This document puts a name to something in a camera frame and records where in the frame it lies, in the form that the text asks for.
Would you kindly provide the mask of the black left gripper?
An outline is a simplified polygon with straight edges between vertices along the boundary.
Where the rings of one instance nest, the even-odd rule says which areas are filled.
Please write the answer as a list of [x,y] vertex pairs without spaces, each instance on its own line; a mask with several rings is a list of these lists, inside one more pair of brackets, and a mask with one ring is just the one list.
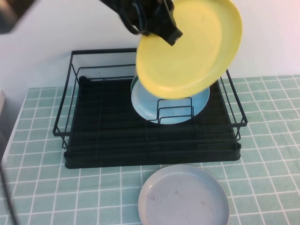
[[171,0],[134,0],[136,16],[132,24],[143,35],[155,34],[173,46],[182,32],[173,18],[174,4]]

